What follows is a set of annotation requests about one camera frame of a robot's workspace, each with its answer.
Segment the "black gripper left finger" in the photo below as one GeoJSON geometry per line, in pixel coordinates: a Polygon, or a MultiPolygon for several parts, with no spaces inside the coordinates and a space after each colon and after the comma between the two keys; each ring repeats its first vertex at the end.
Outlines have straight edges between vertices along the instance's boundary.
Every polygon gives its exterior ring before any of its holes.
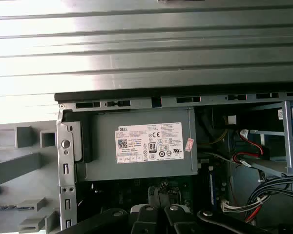
{"type": "Polygon", "coordinates": [[[111,208],[96,214],[74,226],[62,230],[62,234],[156,234],[158,233],[159,198],[157,187],[149,187],[148,203],[134,205],[130,212],[111,208]]]}

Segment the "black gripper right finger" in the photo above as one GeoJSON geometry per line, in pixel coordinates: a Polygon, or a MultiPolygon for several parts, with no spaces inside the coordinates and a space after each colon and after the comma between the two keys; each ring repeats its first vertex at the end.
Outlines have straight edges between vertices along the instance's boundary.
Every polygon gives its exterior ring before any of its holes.
{"type": "Polygon", "coordinates": [[[231,216],[201,210],[197,214],[186,212],[181,205],[164,208],[168,231],[172,234],[268,234],[269,232],[231,216]]]}

